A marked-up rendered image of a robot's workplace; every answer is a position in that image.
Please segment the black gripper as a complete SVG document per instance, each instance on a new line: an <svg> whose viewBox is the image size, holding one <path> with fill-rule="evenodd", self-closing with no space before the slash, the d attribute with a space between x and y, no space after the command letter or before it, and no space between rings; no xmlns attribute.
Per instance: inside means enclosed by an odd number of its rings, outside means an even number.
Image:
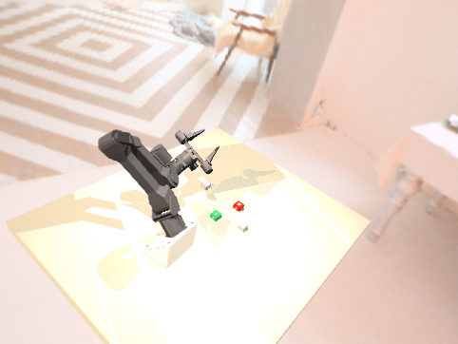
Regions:
<svg viewBox="0 0 458 344"><path fill-rule="evenodd" d="M198 161L200 163L200 168L206 173L210 174L213 171L213 168L211 167L211 161L213 160L215 154L219 150L219 146L212 151L206 158L205 161L200 157L200 155L195 151L195 149L190 145L189 142L191 142L194 138L199 136L205 129L196 131L196 132L191 132L191 133L185 133L181 132L180 130L175 134L175 137L177 140L181 143L181 145L185 145L186 149L175 158L175 161L180 165L180 167L183 169L187 169L190 165L192 165L194 162ZM188 142L189 141L189 142ZM190 152L190 150L192 153ZM195 157L195 156L197 157Z"/></svg>

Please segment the green block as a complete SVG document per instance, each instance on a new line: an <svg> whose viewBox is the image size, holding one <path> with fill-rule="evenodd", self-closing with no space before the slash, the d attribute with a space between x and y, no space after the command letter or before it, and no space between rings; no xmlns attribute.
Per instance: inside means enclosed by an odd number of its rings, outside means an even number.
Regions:
<svg viewBox="0 0 458 344"><path fill-rule="evenodd" d="M214 221L217 221L221 218L222 214L215 210L214 212L211 213L210 218L213 219Z"/></svg>

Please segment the red block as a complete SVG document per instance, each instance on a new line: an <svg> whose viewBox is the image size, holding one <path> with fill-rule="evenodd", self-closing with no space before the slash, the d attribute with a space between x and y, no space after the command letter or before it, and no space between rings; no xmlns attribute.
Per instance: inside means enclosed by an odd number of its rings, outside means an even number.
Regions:
<svg viewBox="0 0 458 344"><path fill-rule="evenodd" d="M233 208L235 208L237 211L240 211L241 209L243 209L244 207L244 204L241 203L240 201L237 201L236 203L234 203L233 205Z"/></svg>

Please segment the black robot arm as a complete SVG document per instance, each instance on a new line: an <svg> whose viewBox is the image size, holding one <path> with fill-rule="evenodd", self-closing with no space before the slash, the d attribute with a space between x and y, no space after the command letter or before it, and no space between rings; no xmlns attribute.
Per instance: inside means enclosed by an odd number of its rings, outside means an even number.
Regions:
<svg viewBox="0 0 458 344"><path fill-rule="evenodd" d="M179 185L183 170L161 143L149 152L138 137L114 129L98 139L98 148L118 162L147 194L151 219L160 223L166 238L174 238L188 227L171 190Z"/></svg>

